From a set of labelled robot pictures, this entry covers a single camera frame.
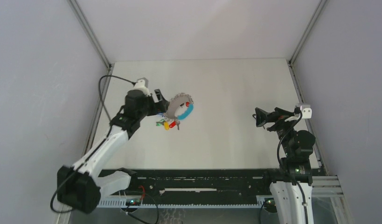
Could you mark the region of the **black mounting base rail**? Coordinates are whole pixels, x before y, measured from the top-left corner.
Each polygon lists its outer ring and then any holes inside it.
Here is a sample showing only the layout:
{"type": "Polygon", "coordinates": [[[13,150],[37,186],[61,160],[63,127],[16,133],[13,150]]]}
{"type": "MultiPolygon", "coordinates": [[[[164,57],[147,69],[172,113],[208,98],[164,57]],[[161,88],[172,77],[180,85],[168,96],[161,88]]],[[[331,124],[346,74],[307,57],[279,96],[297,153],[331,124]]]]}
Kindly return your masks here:
{"type": "Polygon", "coordinates": [[[109,198],[141,197],[143,204],[251,202],[272,199],[269,189],[276,168],[268,169],[135,169],[129,187],[109,198]]]}

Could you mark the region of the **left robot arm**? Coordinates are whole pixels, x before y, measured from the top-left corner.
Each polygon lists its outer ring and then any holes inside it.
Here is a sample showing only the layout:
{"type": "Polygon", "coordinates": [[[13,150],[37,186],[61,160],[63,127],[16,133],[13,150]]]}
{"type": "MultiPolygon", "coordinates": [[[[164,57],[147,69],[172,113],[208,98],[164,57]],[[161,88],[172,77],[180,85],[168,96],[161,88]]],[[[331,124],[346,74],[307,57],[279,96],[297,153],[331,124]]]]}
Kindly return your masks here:
{"type": "Polygon", "coordinates": [[[112,174],[100,176],[105,164],[123,147],[140,128],[146,116],[167,111],[169,102],[160,89],[151,93],[141,89],[128,91],[125,103],[109,123],[107,134],[72,166],[62,166],[57,172],[57,189],[52,199],[74,210],[90,214],[102,198],[123,190],[132,195],[138,191],[139,182],[132,178],[132,171],[119,168],[112,174]]]}

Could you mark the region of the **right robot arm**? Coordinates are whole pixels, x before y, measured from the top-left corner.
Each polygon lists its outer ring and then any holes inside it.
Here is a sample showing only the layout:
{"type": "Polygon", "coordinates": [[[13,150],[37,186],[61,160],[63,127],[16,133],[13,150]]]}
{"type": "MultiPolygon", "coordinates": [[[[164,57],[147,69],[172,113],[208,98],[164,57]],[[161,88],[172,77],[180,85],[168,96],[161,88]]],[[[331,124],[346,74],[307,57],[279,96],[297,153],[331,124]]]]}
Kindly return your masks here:
{"type": "Polygon", "coordinates": [[[307,130],[295,130],[303,119],[310,119],[313,111],[310,105],[298,104],[287,111],[276,107],[267,112],[256,107],[253,118],[256,127],[268,123],[268,132],[275,132],[279,138],[276,156],[279,174],[263,180],[263,190],[272,194],[279,221],[282,224],[312,224],[313,175],[310,156],[313,154],[315,136],[307,130]]]}

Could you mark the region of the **blue keyring with keys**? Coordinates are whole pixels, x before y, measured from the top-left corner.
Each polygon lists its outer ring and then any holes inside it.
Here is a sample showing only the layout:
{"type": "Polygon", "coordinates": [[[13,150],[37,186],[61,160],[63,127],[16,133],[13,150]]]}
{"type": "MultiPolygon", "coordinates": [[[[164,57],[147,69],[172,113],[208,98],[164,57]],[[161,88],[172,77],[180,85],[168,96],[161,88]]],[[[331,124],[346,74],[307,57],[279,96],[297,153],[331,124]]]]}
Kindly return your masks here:
{"type": "Polygon", "coordinates": [[[156,122],[156,126],[162,126],[165,130],[171,128],[179,130],[181,121],[188,117],[193,109],[194,101],[191,95],[179,93],[169,101],[167,111],[159,113],[162,119],[156,122]]]}

